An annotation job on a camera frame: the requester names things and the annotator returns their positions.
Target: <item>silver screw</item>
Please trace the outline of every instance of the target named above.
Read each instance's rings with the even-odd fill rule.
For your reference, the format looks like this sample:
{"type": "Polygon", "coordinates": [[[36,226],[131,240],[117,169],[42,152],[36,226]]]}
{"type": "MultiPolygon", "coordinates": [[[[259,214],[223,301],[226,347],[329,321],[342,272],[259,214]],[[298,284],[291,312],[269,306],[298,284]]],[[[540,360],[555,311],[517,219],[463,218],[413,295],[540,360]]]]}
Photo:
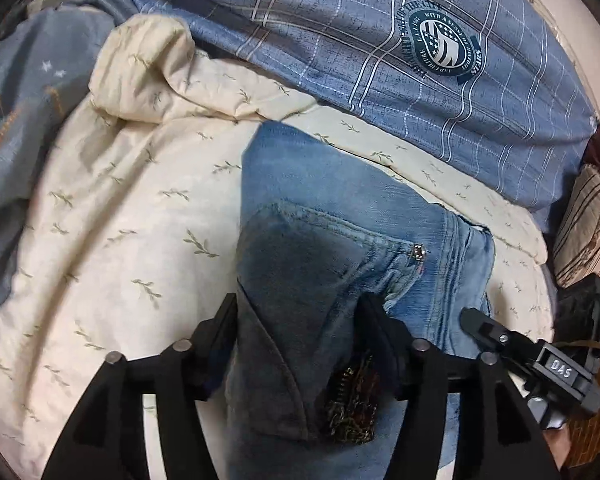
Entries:
{"type": "Polygon", "coordinates": [[[188,339],[180,339],[173,344],[173,349],[176,352],[186,352],[191,348],[191,341],[188,339]]]}
{"type": "Polygon", "coordinates": [[[426,352],[429,350],[429,348],[431,348],[431,343],[429,343],[429,341],[420,338],[414,339],[411,345],[413,346],[413,349],[418,352],[426,352]]]}
{"type": "Polygon", "coordinates": [[[122,354],[120,352],[109,352],[104,360],[110,365],[116,364],[118,361],[122,359],[122,354]]]}
{"type": "Polygon", "coordinates": [[[494,365],[498,362],[498,356],[492,352],[483,352],[480,354],[480,359],[486,365],[494,365]]]}

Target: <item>jeans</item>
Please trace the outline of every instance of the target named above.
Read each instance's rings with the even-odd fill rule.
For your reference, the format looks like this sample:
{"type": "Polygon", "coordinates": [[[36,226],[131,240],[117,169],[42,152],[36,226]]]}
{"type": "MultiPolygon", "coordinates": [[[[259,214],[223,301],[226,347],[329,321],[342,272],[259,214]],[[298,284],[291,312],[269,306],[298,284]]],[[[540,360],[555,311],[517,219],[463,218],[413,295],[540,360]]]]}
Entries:
{"type": "MultiPolygon", "coordinates": [[[[368,444],[325,442],[319,431],[329,378],[352,354],[357,300],[362,292],[382,294],[388,314],[413,336],[477,356],[459,313],[490,314],[490,232],[273,122],[244,153],[240,216],[230,478],[383,478],[405,402],[381,397],[368,444]]],[[[458,401],[448,402],[441,466],[455,455],[458,401]]]]}

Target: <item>bed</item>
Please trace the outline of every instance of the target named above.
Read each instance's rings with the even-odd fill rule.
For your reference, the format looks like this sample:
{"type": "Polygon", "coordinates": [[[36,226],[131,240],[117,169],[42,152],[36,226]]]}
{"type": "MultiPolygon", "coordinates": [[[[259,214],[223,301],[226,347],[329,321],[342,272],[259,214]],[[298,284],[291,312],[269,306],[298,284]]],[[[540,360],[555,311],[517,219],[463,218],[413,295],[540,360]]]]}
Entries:
{"type": "MultiPolygon", "coordinates": [[[[600,114],[600,27],[579,0],[530,1],[600,114]]],[[[240,157],[264,120],[296,126],[487,226],[496,318],[532,339],[551,338],[547,249],[526,209],[248,63],[211,59],[181,20],[138,15],[107,39],[90,94],[56,139],[0,309],[0,452],[22,480],[40,477],[108,351],[129,359],[161,352],[232,290],[240,157]]],[[[144,401],[151,475],[161,479],[155,399],[144,401]]],[[[222,394],[198,409],[226,478],[222,394]]]]}

